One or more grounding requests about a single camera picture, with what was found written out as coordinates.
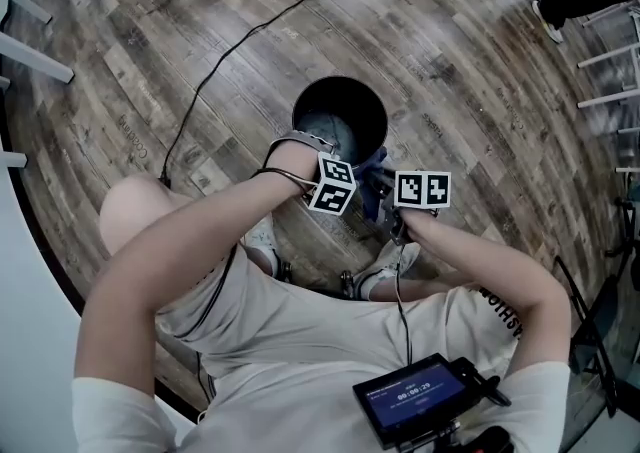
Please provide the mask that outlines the black folding chair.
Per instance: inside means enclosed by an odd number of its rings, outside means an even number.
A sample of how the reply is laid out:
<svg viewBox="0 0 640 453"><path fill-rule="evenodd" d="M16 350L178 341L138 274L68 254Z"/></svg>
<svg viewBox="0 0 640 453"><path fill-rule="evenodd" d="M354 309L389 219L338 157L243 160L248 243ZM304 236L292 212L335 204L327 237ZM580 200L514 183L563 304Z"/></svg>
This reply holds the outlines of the black folding chair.
<svg viewBox="0 0 640 453"><path fill-rule="evenodd" d="M604 405L609 417L631 408L631 396L640 393L640 381L627 381L616 373L605 346L605 339L614 328L621 298L619 284L628 277L632 287L640 292L640 264L629 253L622 256L618 271L606 277L592 304L584 300L580 289L560 256L554 264L566 277L570 301L579 319L579 326L570 344L569 367L578 375L590 373L598 377L604 391Z"/></svg>

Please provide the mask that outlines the person's grey shoe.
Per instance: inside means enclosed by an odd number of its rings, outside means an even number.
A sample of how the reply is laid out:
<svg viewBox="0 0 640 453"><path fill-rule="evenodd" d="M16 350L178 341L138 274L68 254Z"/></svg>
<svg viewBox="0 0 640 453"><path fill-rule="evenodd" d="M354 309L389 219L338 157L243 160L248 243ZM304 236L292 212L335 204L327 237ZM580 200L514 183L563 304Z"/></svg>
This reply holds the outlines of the person's grey shoe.
<svg viewBox="0 0 640 453"><path fill-rule="evenodd" d="M420 250L415 242L405 245L387 242L373 263L354 276L355 297L366 301L394 301L400 277L417 260Z"/></svg>
<svg viewBox="0 0 640 453"><path fill-rule="evenodd" d="M264 217L244 235L243 246L248 258L265 274L271 277L278 275L280 257L271 215Z"/></svg>

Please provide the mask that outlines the person's right forearm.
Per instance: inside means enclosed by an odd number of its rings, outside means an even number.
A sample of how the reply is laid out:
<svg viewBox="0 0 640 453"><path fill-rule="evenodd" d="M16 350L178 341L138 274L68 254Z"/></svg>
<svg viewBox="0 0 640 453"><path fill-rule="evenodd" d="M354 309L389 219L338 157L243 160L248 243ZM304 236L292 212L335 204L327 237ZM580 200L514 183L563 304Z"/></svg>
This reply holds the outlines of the person's right forearm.
<svg viewBox="0 0 640 453"><path fill-rule="evenodd" d="M404 209L401 216L421 247L513 308L523 332L509 373L544 362L568 362L571 304L547 269L514 248L441 223L429 213Z"/></svg>

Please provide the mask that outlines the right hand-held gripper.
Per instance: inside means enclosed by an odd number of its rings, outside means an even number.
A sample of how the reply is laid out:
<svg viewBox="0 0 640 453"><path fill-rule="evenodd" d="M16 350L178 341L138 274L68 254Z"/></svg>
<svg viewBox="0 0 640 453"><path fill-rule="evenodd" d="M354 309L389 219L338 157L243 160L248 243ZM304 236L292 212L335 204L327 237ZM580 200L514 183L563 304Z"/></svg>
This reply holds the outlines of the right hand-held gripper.
<svg viewBox="0 0 640 453"><path fill-rule="evenodd" d="M428 211L437 216L451 205L451 173L398 170L383 179L381 209L383 230L396 245L410 241L401 209Z"/></svg>

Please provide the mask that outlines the beige shorts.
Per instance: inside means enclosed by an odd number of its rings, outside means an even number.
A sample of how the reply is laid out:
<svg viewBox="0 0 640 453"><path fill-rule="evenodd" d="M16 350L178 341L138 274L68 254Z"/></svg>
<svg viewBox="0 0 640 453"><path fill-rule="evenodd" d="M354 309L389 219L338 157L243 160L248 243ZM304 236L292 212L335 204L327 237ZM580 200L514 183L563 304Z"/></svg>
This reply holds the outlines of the beige shorts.
<svg viewBox="0 0 640 453"><path fill-rule="evenodd" d="M457 287L402 305L338 300L266 275L240 246L156 322L200 352L215 378L248 364L395 370L434 353L503 375L523 332L515 311L485 289Z"/></svg>

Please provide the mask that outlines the white metal table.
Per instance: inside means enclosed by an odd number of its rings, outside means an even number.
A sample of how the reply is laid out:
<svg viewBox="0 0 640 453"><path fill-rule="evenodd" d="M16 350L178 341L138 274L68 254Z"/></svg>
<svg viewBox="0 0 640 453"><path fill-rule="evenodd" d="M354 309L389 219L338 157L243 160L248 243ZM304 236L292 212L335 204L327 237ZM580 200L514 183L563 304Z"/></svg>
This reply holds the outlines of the white metal table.
<svg viewBox="0 0 640 453"><path fill-rule="evenodd" d="M616 57L626 57L631 63L633 74L632 84L622 86L622 90L617 93L599 96L577 103L577 108L579 110L588 112L588 118L590 122L592 122L593 108L595 108L597 111L604 111L605 105L625 103L629 100L631 100L635 104L640 105L640 7L631 7L627 12L627 15L631 19L632 25L634 27L634 42L616 49L600 53L594 57L580 61L576 65L578 69L585 69L593 65L603 63L605 61L611 61Z"/></svg>
<svg viewBox="0 0 640 453"><path fill-rule="evenodd" d="M44 24L48 24L52 19L48 12L31 0L7 1L15 3ZM32 70L46 74L66 85L73 80L75 73L71 68L5 34L2 31L1 23L2 19L0 18L0 68L1 58L5 57L28 66ZM2 108L4 107L5 93L10 86L11 81L0 75L0 126L2 125L1 115L3 114ZM4 151L3 148L0 148L0 164L4 164L7 168L24 168L27 163L28 158L25 154Z"/></svg>

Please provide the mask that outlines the person's right grey shoe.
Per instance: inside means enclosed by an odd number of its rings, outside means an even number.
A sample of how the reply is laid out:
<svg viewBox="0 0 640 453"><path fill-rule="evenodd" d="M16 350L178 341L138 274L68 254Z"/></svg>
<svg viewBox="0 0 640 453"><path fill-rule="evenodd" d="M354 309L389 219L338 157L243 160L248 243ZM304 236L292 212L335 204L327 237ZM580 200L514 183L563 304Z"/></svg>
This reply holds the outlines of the person's right grey shoe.
<svg viewBox="0 0 640 453"><path fill-rule="evenodd" d="M373 263L354 276L355 297L366 301L394 301L400 277L417 260L420 250L415 242L405 245L387 242Z"/></svg>

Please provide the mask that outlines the person's left grey shoe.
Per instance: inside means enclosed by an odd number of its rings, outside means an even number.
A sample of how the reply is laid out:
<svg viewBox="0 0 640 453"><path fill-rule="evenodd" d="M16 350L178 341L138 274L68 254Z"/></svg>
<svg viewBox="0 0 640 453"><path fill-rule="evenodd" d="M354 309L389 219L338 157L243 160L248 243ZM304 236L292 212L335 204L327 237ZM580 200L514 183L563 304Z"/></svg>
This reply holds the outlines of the person's left grey shoe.
<svg viewBox="0 0 640 453"><path fill-rule="evenodd" d="M265 274L271 277L278 275L280 257L271 215L264 217L244 235L243 246L248 258Z"/></svg>

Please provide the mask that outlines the dark blue cloth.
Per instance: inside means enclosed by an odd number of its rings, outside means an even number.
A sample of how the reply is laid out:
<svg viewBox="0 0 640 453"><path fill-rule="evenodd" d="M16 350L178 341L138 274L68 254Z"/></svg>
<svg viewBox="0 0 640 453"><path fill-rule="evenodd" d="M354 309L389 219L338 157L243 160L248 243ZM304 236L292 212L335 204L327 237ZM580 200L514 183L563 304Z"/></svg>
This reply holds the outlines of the dark blue cloth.
<svg viewBox="0 0 640 453"><path fill-rule="evenodd" d="M387 150L382 146L355 172L364 217L372 222L378 220L381 204L395 187L395 171L383 164L386 157Z"/></svg>

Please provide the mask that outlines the person's left leg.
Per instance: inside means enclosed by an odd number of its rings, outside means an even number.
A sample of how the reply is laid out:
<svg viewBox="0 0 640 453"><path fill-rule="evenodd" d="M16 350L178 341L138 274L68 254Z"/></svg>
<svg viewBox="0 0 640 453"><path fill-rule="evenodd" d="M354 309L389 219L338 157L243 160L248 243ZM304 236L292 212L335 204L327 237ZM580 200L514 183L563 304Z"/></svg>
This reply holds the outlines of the person's left leg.
<svg viewBox="0 0 640 453"><path fill-rule="evenodd" d="M148 174L124 178L107 192L99 214L100 235L107 251L115 254L146 227L191 201Z"/></svg>

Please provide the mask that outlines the black monitor with blue screen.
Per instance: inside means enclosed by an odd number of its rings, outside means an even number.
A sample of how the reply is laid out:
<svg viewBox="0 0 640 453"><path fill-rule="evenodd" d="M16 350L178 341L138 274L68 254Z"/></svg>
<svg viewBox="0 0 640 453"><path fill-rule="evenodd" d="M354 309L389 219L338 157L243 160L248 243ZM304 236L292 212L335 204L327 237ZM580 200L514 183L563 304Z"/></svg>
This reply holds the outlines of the black monitor with blue screen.
<svg viewBox="0 0 640 453"><path fill-rule="evenodd" d="M353 393L384 450L441 430L473 400L440 354L356 384Z"/></svg>

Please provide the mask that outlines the black office chair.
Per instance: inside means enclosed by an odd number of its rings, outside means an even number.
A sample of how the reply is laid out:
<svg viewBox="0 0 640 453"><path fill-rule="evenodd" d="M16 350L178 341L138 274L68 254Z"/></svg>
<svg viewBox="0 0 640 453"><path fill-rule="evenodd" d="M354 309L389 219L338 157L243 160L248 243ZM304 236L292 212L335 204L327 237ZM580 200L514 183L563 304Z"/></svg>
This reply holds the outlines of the black office chair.
<svg viewBox="0 0 640 453"><path fill-rule="evenodd" d="M624 231L621 243L617 247L605 251L605 256L608 258L615 258L621 254L631 255L638 243L636 239L637 211L634 202L616 197L614 199L614 206L622 211Z"/></svg>

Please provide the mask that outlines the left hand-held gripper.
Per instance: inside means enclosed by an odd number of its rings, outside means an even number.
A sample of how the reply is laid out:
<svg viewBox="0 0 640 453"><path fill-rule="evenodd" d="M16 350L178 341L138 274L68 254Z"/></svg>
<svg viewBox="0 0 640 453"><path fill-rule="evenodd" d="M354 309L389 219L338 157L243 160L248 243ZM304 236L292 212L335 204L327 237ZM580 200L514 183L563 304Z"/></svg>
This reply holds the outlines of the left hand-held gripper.
<svg viewBox="0 0 640 453"><path fill-rule="evenodd" d="M337 147L321 137L306 132L288 132L269 146L272 155L283 142L297 142L316 151L317 174L312 180L285 171L284 176L303 189L303 200L311 211L340 216L356 191L352 166L337 155Z"/></svg>

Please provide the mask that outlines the person's left forearm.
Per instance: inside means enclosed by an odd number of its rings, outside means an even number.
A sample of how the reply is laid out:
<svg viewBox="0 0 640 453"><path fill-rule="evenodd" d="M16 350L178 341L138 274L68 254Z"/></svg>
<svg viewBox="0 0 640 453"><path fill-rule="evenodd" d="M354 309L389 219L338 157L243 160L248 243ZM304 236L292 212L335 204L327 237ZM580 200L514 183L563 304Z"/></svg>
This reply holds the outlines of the person's left forearm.
<svg viewBox="0 0 640 453"><path fill-rule="evenodd" d="M316 172L295 164L293 142L268 158L268 172L158 219L119 250L85 304L75 376L154 392L155 315L207 276L260 219L300 187L284 177Z"/></svg>

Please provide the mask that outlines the black round bucket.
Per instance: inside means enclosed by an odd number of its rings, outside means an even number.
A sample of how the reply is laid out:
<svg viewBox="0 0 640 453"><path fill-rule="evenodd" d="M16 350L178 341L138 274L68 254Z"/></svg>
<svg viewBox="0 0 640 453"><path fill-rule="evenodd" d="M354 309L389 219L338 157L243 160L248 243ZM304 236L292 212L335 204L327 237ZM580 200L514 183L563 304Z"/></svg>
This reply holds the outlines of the black round bucket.
<svg viewBox="0 0 640 453"><path fill-rule="evenodd" d="M382 100L368 85L347 76L328 76L299 95L292 126L334 144L342 159L358 166L383 147L388 117Z"/></svg>

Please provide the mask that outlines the white t-shirt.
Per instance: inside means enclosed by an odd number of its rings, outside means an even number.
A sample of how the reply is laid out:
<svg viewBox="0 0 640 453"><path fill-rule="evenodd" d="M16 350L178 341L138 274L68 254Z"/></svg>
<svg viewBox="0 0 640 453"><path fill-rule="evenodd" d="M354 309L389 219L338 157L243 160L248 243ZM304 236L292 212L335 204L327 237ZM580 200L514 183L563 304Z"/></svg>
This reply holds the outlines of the white t-shirt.
<svg viewBox="0 0 640 453"><path fill-rule="evenodd" d="M251 364L218 384L204 419L182 439L150 396L97 378L72 383L79 453L381 453L353 385L384 374L360 362ZM559 362L506 377L510 407L483 401L462 418L468 442L505 429L515 453L557 453L570 370Z"/></svg>

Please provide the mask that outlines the person's left hand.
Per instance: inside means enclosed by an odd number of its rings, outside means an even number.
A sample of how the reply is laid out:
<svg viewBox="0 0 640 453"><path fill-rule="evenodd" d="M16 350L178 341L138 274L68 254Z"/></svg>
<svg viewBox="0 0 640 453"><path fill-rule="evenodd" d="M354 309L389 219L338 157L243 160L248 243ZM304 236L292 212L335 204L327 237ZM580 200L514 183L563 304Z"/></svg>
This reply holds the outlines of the person's left hand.
<svg viewBox="0 0 640 453"><path fill-rule="evenodd" d="M318 155L324 154L323 150L318 150L314 145L303 142L293 142L293 158L297 166L304 170L313 170L318 163Z"/></svg>

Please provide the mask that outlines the black stool with chrome legs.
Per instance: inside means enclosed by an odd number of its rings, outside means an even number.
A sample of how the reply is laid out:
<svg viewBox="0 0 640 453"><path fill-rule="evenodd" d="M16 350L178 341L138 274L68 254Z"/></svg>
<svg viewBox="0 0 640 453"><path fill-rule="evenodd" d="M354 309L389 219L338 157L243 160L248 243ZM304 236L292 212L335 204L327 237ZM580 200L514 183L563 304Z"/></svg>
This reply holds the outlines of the black stool with chrome legs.
<svg viewBox="0 0 640 453"><path fill-rule="evenodd" d="M275 278L279 281L296 286L296 283L293 280L292 266L289 262L283 261L281 263L281 266L276 271ZM330 298L338 299L338 300L345 300L345 301L357 300L355 295L355 284L354 284L353 274L348 270L345 270L341 273L340 286L338 289L321 287L318 285L303 286L303 289L307 289L309 291L312 291Z"/></svg>

